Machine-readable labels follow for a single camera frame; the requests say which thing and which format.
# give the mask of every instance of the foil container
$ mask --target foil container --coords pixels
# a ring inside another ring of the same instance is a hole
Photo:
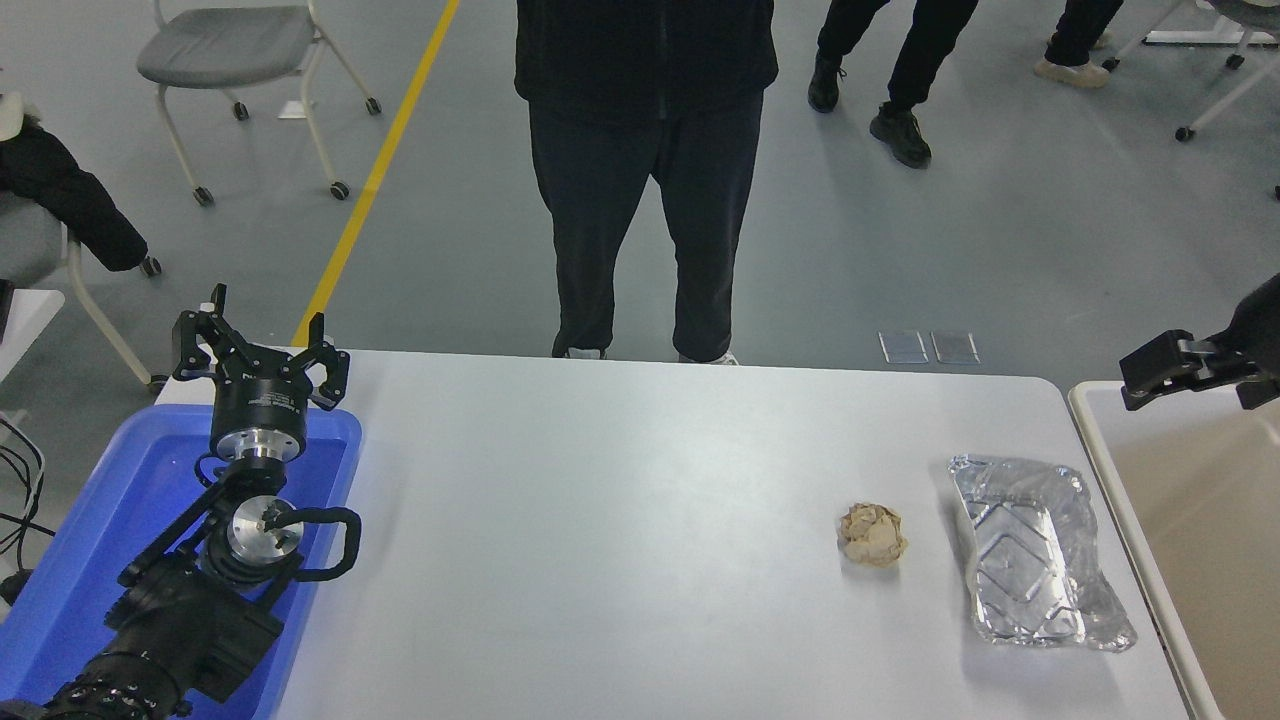
[[[1098,523],[1076,470],[960,455],[950,473],[979,635],[1027,647],[1133,647],[1138,635],[1098,568]]]

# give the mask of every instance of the black coat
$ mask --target black coat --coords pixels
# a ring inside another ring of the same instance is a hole
[[[137,268],[147,256],[147,242],[116,209],[102,183],[82,170],[70,151],[29,118],[22,132],[0,141],[0,191],[5,190],[52,213],[108,270]]]
[[[778,74],[773,0],[517,0],[516,91],[602,120],[676,119]]]

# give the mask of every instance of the chair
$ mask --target chair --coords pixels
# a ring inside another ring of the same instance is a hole
[[[1137,37],[1130,40],[1128,45],[1121,47],[1120,51],[1115,54],[1115,56],[1108,58],[1106,61],[1103,61],[1102,67],[1106,68],[1107,70],[1115,72],[1116,67],[1120,64],[1120,60],[1124,59],[1124,56],[1132,53],[1135,47],[1138,47],[1138,45],[1142,44],[1142,40],[1147,36],[1147,33],[1156,29],[1156,27],[1160,26],[1160,23],[1162,23],[1165,18],[1174,14],[1174,10],[1180,8],[1188,0],[1174,0],[1172,3],[1170,3],[1170,5],[1165,10],[1162,10],[1161,14],[1155,19],[1155,22],[1152,22],[1151,26],[1147,27],[1147,29],[1142,31],[1140,33],[1138,33]],[[1280,5],[1275,5],[1268,0],[1266,1],[1265,0],[1253,0],[1253,1],[1207,0],[1207,1],[1210,5],[1213,6],[1213,10],[1216,10],[1220,15],[1238,23],[1243,29],[1243,33],[1240,36],[1240,42],[1239,45],[1236,45],[1235,53],[1226,59],[1228,68],[1234,70],[1244,63],[1244,56],[1242,55],[1242,53],[1252,40],[1254,33],[1263,32],[1280,41]],[[1258,68],[1252,76],[1245,78],[1244,82],[1236,86],[1235,90],[1233,90],[1225,97],[1213,104],[1213,106],[1206,110],[1201,117],[1196,118],[1194,122],[1192,122],[1188,126],[1178,128],[1178,131],[1174,133],[1174,137],[1179,142],[1189,142],[1193,137],[1196,137],[1196,133],[1199,129],[1202,129],[1213,118],[1221,114],[1222,110],[1226,110],[1226,108],[1230,106],[1231,102],[1235,102],[1236,99],[1248,92],[1249,88],[1257,85],[1258,81],[1261,81],[1263,77],[1271,73],[1277,65],[1280,65],[1280,55],[1268,60],[1262,68]]]
[[[232,101],[236,119],[243,122],[248,119],[248,109],[232,90],[296,74],[302,76],[302,111],[311,128],[320,164],[324,165],[329,192],[338,200],[346,200],[351,195],[347,184],[334,173],[311,110],[311,81],[325,47],[333,49],[342,67],[364,92],[369,114],[378,115],[383,109],[347,61],[347,56],[320,26],[315,0],[307,0],[306,5],[276,8],[193,9],[168,22],[160,10],[160,0],[151,3],[160,32],[138,55],[138,73],[156,83],[156,106],[169,129],[196,202],[202,206],[212,205],[214,196],[200,184],[191,169],[187,150],[165,105],[166,91],[170,87],[219,90]],[[312,45],[316,49],[307,58]]]
[[[124,342],[97,302],[93,302],[81,273],[81,243],[70,233],[64,233],[63,224],[56,218],[29,200],[0,192],[0,237],[5,238],[4,254],[0,255],[0,277],[12,279],[18,287],[31,286],[56,270],[65,243],[67,272],[76,299],[138,382],[152,395],[160,393],[166,375],[147,373],[133,348]],[[147,277],[161,273],[160,263],[151,256],[142,261],[141,269]]]

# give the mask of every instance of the blue plastic tray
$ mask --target blue plastic tray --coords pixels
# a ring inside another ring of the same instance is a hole
[[[356,471],[360,421],[340,410],[308,413],[306,452],[289,462],[280,496],[297,507],[342,505]],[[209,450],[210,420],[209,406],[157,405],[120,425],[0,624],[0,700],[47,702],[111,641],[115,633],[102,619],[124,593],[115,582],[120,570],[204,491],[192,465]],[[323,566],[338,528],[307,530],[300,547],[305,566]],[[273,614],[284,620],[284,633],[225,705],[187,694],[193,720],[270,717],[316,589],[316,583],[293,583],[275,603]]]

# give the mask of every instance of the crumpled paper ball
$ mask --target crumpled paper ball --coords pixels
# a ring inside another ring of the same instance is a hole
[[[840,537],[846,542],[845,556],[863,565],[888,568],[906,550],[902,518],[884,507],[859,502],[840,519]]]

